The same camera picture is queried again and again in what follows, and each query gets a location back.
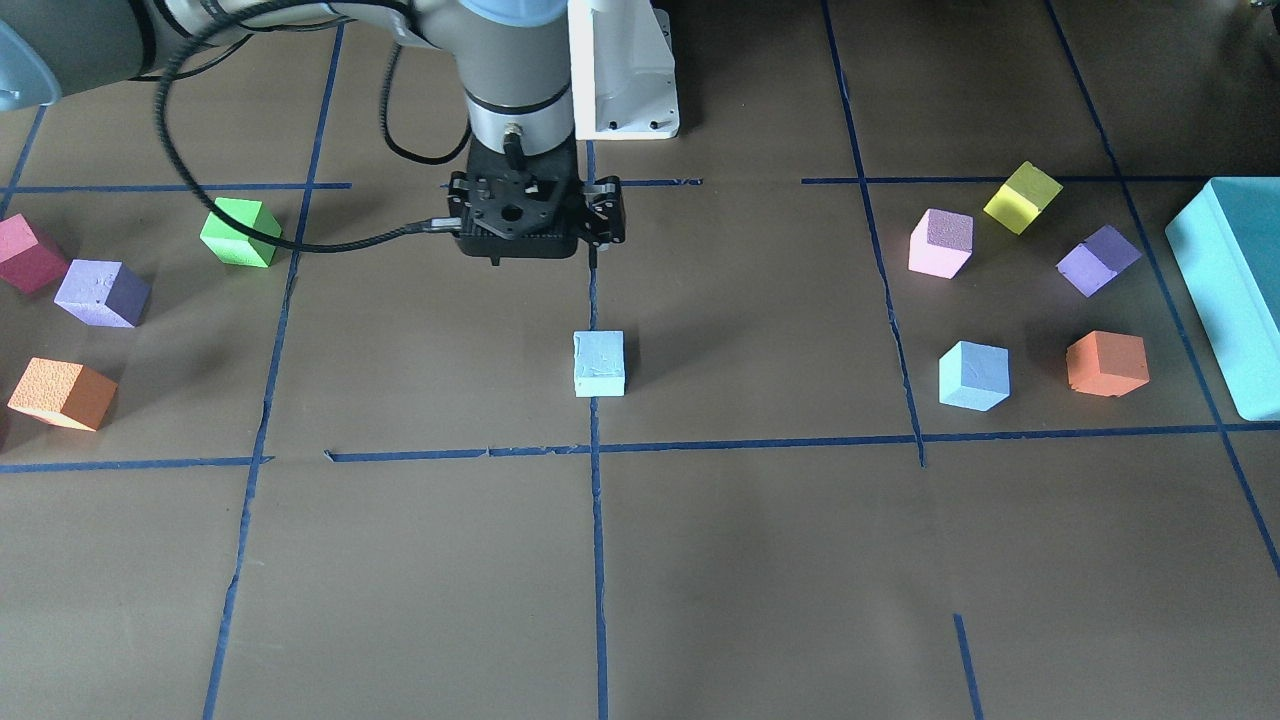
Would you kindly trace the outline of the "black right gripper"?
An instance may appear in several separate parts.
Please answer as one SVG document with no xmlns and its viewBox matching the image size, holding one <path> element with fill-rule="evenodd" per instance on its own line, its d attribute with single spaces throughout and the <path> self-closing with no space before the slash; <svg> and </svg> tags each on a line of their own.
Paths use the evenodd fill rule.
<svg viewBox="0 0 1280 720">
<path fill-rule="evenodd" d="M 616 176 L 607 176 L 595 184 L 581 181 L 577 167 L 577 145 L 567 140 L 556 149 L 538 155 L 527 155 L 517 168 L 507 152 L 493 151 L 479 141 L 472 141 L 467 167 L 463 173 L 498 174 L 507 170 L 529 172 L 540 177 L 566 178 L 577 184 L 570 200 L 573 210 L 573 228 L 580 243 L 599 247 L 625 242 L 626 218 L 622 183 Z"/>
</svg>

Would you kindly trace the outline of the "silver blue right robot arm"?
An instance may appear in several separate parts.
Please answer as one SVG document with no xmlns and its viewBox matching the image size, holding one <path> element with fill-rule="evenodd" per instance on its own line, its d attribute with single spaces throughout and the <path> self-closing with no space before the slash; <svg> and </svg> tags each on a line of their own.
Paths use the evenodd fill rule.
<svg viewBox="0 0 1280 720">
<path fill-rule="evenodd" d="M 457 152 L 467 167 L 451 177 L 448 217 L 297 251 L 352 252 L 447 233 L 463 254 L 498 263 L 625 241 L 621 181 L 589 184 L 579 176 L 563 1 L 5 1 L 1 15 L 4 111 L 125 79 L 155 83 L 154 122 L 169 163 L 212 218 L 257 243 L 282 241 L 237 220 L 195 179 L 169 129 L 170 92 L 197 53 L 348 22 L 454 58 L 468 108 Z"/>
</svg>

